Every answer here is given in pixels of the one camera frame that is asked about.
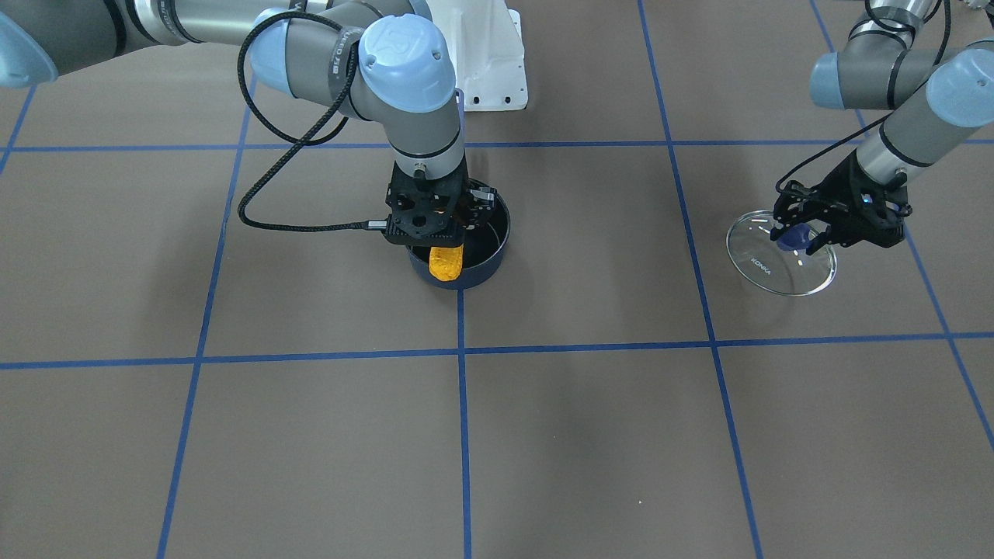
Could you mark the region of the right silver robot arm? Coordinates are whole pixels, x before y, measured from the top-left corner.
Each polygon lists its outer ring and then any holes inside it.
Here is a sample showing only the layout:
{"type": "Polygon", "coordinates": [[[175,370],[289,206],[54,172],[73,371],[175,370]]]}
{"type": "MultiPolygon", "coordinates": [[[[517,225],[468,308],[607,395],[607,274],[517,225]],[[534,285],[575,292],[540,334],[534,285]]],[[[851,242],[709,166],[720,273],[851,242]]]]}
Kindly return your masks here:
{"type": "Polygon", "coordinates": [[[238,75],[326,106],[291,152],[324,142],[328,117],[379,123],[394,153],[383,222],[396,245],[456,248],[496,192],[467,170],[457,72],[425,1],[4,1],[2,85],[28,88],[151,46],[229,43],[238,75]]]}

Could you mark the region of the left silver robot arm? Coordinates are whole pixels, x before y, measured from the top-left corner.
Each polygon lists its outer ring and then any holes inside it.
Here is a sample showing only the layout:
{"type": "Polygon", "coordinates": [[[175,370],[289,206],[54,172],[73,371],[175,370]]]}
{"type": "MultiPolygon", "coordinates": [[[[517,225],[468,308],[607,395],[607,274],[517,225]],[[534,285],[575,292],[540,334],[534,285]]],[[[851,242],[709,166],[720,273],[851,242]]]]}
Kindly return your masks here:
{"type": "Polygon", "coordinates": [[[931,10],[930,1],[866,1],[844,47],[816,61],[813,103],[884,115],[819,184],[791,175],[777,182],[771,241],[807,255],[827,245],[901,243],[909,182],[992,123],[992,39],[917,49],[931,10]]]}

